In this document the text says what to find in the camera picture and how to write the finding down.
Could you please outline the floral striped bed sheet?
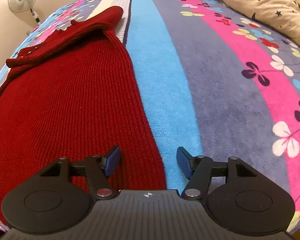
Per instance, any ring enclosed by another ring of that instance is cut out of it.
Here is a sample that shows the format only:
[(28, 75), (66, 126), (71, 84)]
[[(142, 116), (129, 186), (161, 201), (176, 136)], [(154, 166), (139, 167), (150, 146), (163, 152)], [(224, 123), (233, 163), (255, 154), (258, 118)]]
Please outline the floral striped bed sheet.
[[(123, 10), (115, 35), (132, 61), (167, 187), (115, 190), (114, 171), (107, 181), (116, 196), (76, 225), (31, 235), (3, 216), (0, 238), (290, 239), (300, 228), (299, 46), (222, 0), (78, 0), (50, 15), (10, 59), (113, 6)], [(295, 204), (288, 229), (243, 235), (217, 224), (200, 202), (181, 196), (189, 181), (179, 147), (213, 161), (238, 157), (288, 192)]]

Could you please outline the red knit sweater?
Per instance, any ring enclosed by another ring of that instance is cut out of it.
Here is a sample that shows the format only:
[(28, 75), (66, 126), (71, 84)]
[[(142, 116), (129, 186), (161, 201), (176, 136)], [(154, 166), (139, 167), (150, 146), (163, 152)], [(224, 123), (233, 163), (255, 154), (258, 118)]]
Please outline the red knit sweater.
[(164, 190), (164, 165), (143, 109), (133, 64), (110, 7), (71, 21), (7, 59), (0, 87), (0, 219), (4, 196), (60, 157), (79, 161), (113, 146), (115, 190)]

